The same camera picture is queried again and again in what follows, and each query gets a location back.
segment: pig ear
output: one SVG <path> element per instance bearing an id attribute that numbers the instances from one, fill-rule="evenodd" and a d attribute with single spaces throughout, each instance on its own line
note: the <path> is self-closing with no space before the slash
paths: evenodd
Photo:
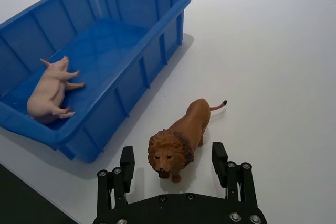
<path id="1" fill-rule="evenodd" d="M 50 63 L 44 59 L 40 59 L 40 61 L 42 61 L 47 67 L 50 66 Z"/>

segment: lion tail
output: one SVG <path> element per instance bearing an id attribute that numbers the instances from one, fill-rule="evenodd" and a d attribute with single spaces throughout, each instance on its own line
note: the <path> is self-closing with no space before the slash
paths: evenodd
<path id="1" fill-rule="evenodd" d="M 210 107 L 210 111 L 213 110 L 219 110 L 220 108 L 224 107 L 227 104 L 227 101 L 225 100 L 220 106 L 218 107 Z"/>

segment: lion figurine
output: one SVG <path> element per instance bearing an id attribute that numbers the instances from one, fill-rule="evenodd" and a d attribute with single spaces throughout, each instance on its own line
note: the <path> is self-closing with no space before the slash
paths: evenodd
<path id="1" fill-rule="evenodd" d="M 210 107 L 205 99 L 198 99 L 168 130 L 159 131 L 150 138 L 148 161 L 160 178 L 169 178 L 171 174 L 174 183 L 181 181 L 180 171 L 194 161 L 196 148 L 203 146 L 210 111 L 218 110 L 226 103 L 224 101 L 218 107 Z"/>

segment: bin floor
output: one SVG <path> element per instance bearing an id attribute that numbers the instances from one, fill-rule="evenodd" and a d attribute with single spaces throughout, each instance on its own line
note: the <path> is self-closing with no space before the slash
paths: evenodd
<path id="1" fill-rule="evenodd" d="M 112 75 L 120 62 L 128 55 L 148 29 L 111 20 L 99 20 L 81 33 L 71 43 L 56 52 L 51 62 L 69 57 L 69 71 L 80 70 L 80 76 L 70 82 L 85 82 L 83 89 L 68 91 L 62 108 L 71 106 L 78 116 L 83 116 L 104 92 L 105 79 Z M 45 67 L 39 68 L 29 78 L 1 98 L 1 101 L 28 116 L 27 101 Z M 59 129 L 67 119 L 48 125 Z"/>

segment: dark floor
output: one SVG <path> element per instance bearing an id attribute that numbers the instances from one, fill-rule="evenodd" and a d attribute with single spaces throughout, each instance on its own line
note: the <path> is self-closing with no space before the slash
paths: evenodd
<path id="1" fill-rule="evenodd" d="M 2 165 L 0 165 L 0 223 L 76 224 Z"/>

